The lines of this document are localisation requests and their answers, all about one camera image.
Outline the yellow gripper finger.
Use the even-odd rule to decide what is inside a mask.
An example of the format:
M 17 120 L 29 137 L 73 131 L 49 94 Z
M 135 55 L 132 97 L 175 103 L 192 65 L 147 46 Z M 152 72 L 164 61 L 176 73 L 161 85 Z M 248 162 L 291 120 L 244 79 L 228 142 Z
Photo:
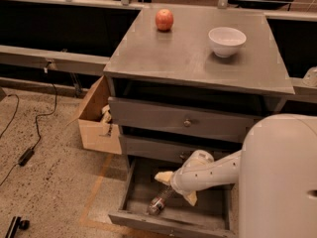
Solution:
M 163 183 L 163 184 L 170 184 L 171 177 L 173 175 L 173 172 L 159 172 L 155 176 L 155 180 Z
M 183 197 L 191 206 L 194 206 L 197 202 L 197 195 L 195 191 L 185 194 Z

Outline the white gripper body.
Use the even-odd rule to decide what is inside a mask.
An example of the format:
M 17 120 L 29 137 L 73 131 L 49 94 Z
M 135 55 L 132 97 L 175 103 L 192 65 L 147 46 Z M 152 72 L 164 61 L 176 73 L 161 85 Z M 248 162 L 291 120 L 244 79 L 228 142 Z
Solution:
M 214 158 L 208 152 L 194 151 L 182 167 L 173 173 L 170 180 L 172 188 L 182 195 L 208 188 L 206 169 L 213 162 Z

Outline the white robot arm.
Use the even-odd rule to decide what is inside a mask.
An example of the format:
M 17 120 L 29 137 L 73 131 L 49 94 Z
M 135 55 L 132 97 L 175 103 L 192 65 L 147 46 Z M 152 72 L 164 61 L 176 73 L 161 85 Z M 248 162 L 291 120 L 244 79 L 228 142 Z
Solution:
M 156 180 L 191 204 L 200 190 L 237 184 L 239 238 L 317 238 L 317 117 L 266 117 L 240 151 L 216 161 L 197 150 Z

